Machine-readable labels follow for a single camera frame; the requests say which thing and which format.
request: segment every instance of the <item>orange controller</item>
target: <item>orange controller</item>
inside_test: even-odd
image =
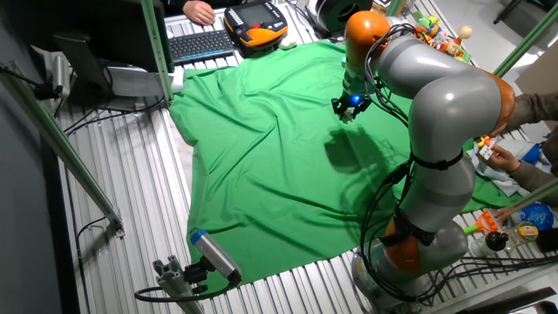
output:
[[[230,37],[252,49],[263,49],[278,43],[288,28],[283,14],[269,2],[227,8],[224,20]]]

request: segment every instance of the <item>tape roll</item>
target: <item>tape roll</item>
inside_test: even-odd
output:
[[[317,0],[317,22],[330,33],[336,33],[344,30],[353,14],[371,7],[372,0]]]

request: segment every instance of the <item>person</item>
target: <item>person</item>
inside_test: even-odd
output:
[[[161,0],[165,13],[169,15],[184,14],[192,22],[207,26],[215,22],[213,9],[226,8],[242,3],[242,0]]]
[[[514,130],[526,123],[537,123],[543,120],[558,120],[558,92],[540,95],[523,94],[515,100],[515,108],[512,117],[507,122],[507,126],[490,134],[495,136],[499,131]],[[552,168],[551,174],[547,174],[530,163],[516,160],[506,149],[495,145],[494,154],[486,160],[488,166],[493,169],[505,170],[514,178],[522,188],[533,192],[537,188],[551,182],[558,176],[558,127],[551,133],[548,139],[542,144],[541,151],[550,161]],[[558,208],[558,194],[550,195],[541,202],[552,208]]]

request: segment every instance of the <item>gray robot arm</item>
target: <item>gray robot arm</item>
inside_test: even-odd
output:
[[[347,23],[344,93],[332,101],[342,117],[353,119],[362,112],[367,105],[351,108],[350,100],[365,98],[371,90],[365,75],[369,66],[393,93],[413,99],[408,127],[414,176],[384,235],[384,243],[390,244],[370,253],[371,267],[383,280],[409,285],[466,253],[466,236],[453,217],[470,201],[475,178],[462,147],[509,119],[514,92],[501,79],[434,50],[412,34],[396,37],[390,32],[389,43],[378,46],[370,38],[385,38],[398,23],[383,19],[361,11]],[[378,51],[363,58],[362,51],[371,47]]]

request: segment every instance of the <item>plastic toy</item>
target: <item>plastic toy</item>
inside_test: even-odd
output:
[[[498,231],[498,229],[498,224],[496,223],[490,212],[486,211],[482,213],[479,220],[473,226],[469,226],[463,229],[463,231],[467,236],[469,236],[477,231],[494,232]]]
[[[471,62],[471,54],[467,53],[461,45],[463,39],[470,38],[473,34],[471,26],[462,26],[459,28],[459,36],[455,39],[450,39],[449,33],[440,28],[440,19],[438,17],[434,15],[424,17],[418,11],[412,13],[412,15],[417,21],[415,29],[418,34],[416,36],[420,41],[430,45],[432,48],[447,53],[459,61]]]
[[[480,138],[480,141],[477,143],[479,147],[479,155],[482,156],[485,160],[489,160],[490,156],[493,154],[492,147],[496,145],[496,140],[491,139],[488,136]]]
[[[463,57],[464,50],[461,46],[463,39],[468,39],[473,34],[471,26],[461,26],[458,31],[459,36],[450,40],[447,45],[442,45],[440,51],[447,53],[452,57]]]

